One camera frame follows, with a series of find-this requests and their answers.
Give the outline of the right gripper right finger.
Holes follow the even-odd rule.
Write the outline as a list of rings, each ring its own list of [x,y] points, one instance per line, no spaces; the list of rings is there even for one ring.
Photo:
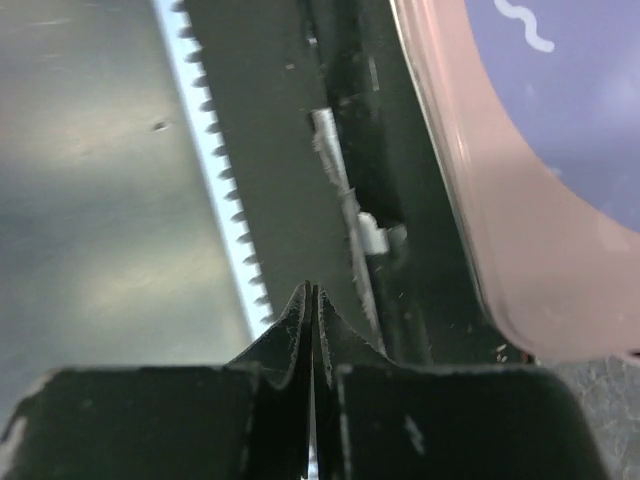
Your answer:
[[[396,363],[341,317],[322,286],[317,286],[314,307],[312,379],[317,390],[364,390],[398,372]]]

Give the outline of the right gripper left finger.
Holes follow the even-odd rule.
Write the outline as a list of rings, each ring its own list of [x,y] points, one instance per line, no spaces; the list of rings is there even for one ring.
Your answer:
[[[308,283],[293,291],[279,318],[229,367],[255,369],[274,390],[308,389]]]

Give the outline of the silver tin lid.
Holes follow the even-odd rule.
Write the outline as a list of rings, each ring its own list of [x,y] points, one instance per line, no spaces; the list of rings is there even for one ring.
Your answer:
[[[492,323],[537,356],[637,356],[638,3],[391,8]]]

